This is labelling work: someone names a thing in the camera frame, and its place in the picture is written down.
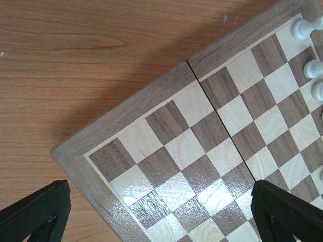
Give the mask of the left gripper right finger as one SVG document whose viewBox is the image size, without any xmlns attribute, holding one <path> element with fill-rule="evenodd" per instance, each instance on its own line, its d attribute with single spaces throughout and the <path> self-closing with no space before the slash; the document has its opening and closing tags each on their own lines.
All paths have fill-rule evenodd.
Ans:
<svg viewBox="0 0 323 242">
<path fill-rule="evenodd" d="M 322 210 L 259 180 L 252 190 L 251 211 L 262 241 L 322 241 Z"/>
</svg>

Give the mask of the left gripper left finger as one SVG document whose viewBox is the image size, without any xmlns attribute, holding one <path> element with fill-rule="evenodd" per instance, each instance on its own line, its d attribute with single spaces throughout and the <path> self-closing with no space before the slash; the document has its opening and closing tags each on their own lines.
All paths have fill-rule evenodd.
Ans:
<svg viewBox="0 0 323 242">
<path fill-rule="evenodd" d="M 61 241 L 70 210 L 68 181 L 54 181 L 1 210 L 1 241 Z"/>
</svg>

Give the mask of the white rook corner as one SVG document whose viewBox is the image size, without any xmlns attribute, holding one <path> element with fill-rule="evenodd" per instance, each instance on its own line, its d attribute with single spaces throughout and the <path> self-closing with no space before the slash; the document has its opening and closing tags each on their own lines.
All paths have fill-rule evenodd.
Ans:
<svg viewBox="0 0 323 242">
<path fill-rule="evenodd" d="M 314 22 L 300 20 L 296 22 L 291 30 L 295 40 L 307 39 L 314 30 L 322 30 L 322 16 L 318 17 Z"/>
</svg>

